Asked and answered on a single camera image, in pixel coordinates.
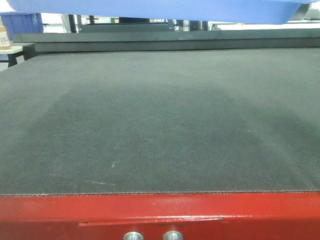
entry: red metal frame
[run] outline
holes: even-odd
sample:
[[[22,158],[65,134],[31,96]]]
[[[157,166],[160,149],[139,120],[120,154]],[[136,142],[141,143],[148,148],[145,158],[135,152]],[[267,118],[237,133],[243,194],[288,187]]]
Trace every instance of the red metal frame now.
[[[318,240],[320,193],[1,196],[0,240]]]

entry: brown bottle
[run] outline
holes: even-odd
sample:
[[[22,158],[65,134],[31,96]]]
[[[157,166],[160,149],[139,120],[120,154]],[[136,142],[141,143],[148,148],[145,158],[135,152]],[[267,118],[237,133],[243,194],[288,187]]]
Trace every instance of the brown bottle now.
[[[11,49],[6,27],[0,19],[0,50]]]

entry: blue plastic cover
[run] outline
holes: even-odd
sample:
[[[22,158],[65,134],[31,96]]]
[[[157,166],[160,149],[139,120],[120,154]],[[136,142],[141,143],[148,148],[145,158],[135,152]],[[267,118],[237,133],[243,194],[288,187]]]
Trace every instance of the blue plastic cover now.
[[[7,0],[19,12],[283,24],[315,0]]]

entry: textured fabric surface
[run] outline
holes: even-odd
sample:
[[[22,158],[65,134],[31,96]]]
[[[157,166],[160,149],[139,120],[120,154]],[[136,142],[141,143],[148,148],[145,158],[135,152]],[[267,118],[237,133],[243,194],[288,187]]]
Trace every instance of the textured fabric surface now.
[[[320,190],[320,49],[41,55],[0,72],[0,194]]]

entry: metal screw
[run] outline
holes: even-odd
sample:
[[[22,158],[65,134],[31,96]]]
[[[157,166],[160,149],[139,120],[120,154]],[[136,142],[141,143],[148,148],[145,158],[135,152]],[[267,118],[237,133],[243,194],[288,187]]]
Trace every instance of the metal screw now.
[[[144,237],[136,231],[130,231],[123,236],[123,240],[144,240]]]
[[[168,231],[163,235],[163,240],[184,240],[184,237],[178,231]]]

